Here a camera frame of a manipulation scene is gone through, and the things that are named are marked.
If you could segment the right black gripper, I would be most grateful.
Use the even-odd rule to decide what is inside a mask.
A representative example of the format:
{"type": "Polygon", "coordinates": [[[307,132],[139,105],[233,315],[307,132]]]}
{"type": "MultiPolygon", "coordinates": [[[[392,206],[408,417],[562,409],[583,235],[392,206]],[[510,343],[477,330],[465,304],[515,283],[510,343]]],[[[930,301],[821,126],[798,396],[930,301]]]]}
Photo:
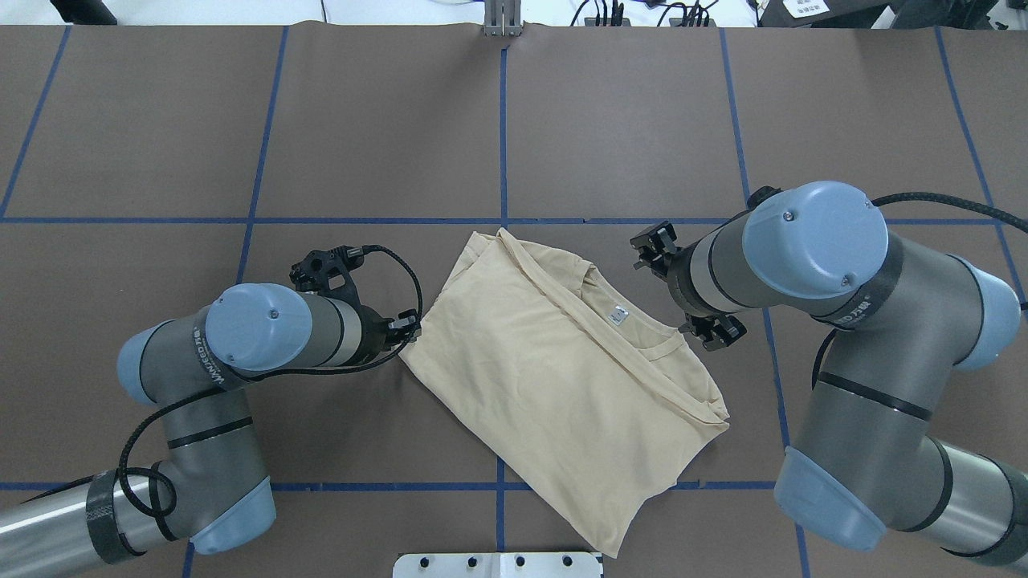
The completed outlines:
{"type": "Polygon", "coordinates": [[[687,314],[680,333],[697,338],[714,352],[741,340],[748,329],[734,315],[723,314],[724,294],[717,289],[710,266],[715,238],[701,238],[677,246],[672,223],[658,223],[633,234],[629,245],[638,253],[633,267],[665,267],[664,279],[672,299],[687,314]]]}

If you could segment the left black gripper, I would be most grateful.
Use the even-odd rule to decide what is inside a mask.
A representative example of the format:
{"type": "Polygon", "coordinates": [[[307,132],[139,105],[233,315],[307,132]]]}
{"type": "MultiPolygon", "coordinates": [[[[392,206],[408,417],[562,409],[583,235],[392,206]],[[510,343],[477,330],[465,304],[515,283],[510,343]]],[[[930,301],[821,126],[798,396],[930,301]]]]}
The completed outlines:
{"type": "Polygon", "coordinates": [[[383,318],[373,308],[356,308],[360,321],[359,344],[346,359],[346,366],[368,364],[402,342],[402,334],[416,334],[421,330],[423,313],[419,310],[401,311],[398,317],[383,318]]]}

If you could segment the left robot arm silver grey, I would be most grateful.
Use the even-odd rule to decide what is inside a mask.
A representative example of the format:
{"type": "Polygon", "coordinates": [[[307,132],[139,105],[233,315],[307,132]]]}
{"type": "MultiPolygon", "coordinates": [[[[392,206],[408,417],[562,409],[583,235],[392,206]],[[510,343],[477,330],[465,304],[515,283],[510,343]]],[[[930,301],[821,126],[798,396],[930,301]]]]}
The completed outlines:
{"type": "Polygon", "coordinates": [[[112,469],[2,513],[2,574],[67,577],[177,540],[217,555],[257,538],[276,503],[247,385],[381,365],[415,337],[421,314],[383,319],[338,296],[238,284],[128,338],[118,378],[154,414],[112,469]]]}

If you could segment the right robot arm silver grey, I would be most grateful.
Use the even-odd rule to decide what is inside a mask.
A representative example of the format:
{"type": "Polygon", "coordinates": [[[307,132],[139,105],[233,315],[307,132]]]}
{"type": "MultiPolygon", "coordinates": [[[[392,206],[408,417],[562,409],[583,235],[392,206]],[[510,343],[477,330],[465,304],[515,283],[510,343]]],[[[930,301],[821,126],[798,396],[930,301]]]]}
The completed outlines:
{"type": "Polygon", "coordinates": [[[832,328],[815,358],[801,431],[774,496],[800,527],[870,552],[888,531],[951,556],[1026,573],[1026,475],[928,434],[953,371],[993,363],[1023,308],[1003,279],[889,230],[881,207],[931,201],[1026,224],[980,202],[937,193],[878,200],[838,181],[766,186],[687,246],[661,221],[635,234],[705,350],[746,333],[739,312],[787,306],[832,328]]]}

